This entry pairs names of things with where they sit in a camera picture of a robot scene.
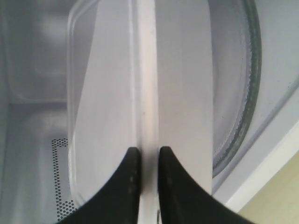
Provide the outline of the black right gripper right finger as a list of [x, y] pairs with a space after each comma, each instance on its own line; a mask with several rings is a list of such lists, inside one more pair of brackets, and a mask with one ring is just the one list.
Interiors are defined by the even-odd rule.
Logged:
[[163, 224], [239, 224], [231, 212], [200, 187], [183, 168], [170, 147], [158, 160], [158, 192]]

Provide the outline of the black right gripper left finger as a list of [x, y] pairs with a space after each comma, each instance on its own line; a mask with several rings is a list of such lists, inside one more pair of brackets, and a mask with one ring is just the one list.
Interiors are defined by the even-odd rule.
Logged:
[[136, 224], [141, 194], [141, 154], [130, 147], [107, 183], [61, 224]]

